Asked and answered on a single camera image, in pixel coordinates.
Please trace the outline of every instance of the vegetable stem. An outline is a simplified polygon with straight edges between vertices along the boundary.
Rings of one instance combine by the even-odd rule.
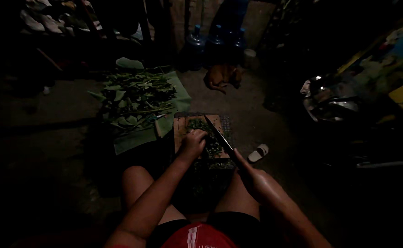
[[[157,109],[157,110],[146,110],[146,111],[136,111],[136,112],[126,112],[126,113],[122,113],[121,115],[125,115],[125,114],[140,114],[140,113],[149,113],[149,112],[159,112],[159,111],[163,111],[163,110],[170,110],[173,109],[174,107],[169,107],[169,108],[164,108],[164,109]]]

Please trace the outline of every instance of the red shirt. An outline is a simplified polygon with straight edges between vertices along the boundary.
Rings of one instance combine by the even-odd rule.
[[[222,232],[206,223],[193,223],[180,228],[162,248],[237,248]]]

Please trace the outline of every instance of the person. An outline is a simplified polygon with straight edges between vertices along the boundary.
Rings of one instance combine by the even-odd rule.
[[[123,172],[123,198],[128,212],[105,248],[268,246],[259,237],[260,204],[282,216],[303,247],[331,247],[281,185],[266,172],[254,169],[237,149],[234,152],[243,169],[236,169],[206,223],[191,224],[170,201],[183,175],[203,151],[205,135],[199,129],[186,134],[176,159],[157,181],[141,166]]]

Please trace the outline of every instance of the scissors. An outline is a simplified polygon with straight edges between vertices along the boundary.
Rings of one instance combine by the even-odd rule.
[[[166,114],[161,114],[161,115],[147,115],[145,117],[145,120],[149,123],[154,123],[155,121],[157,121],[158,119],[162,118],[163,116],[165,116]]]

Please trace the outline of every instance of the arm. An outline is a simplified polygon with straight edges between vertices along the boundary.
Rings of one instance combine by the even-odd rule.
[[[145,247],[146,239],[160,222],[176,187],[192,162],[203,151],[207,133],[192,130],[187,134],[181,153],[163,175],[136,201],[111,235],[105,247],[127,245],[130,248]]]
[[[237,149],[234,152],[244,168],[238,171],[240,177],[255,200],[270,211],[280,213],[304,239],[307,247],[332,247],[275,179],[263,170],[254,169]]]

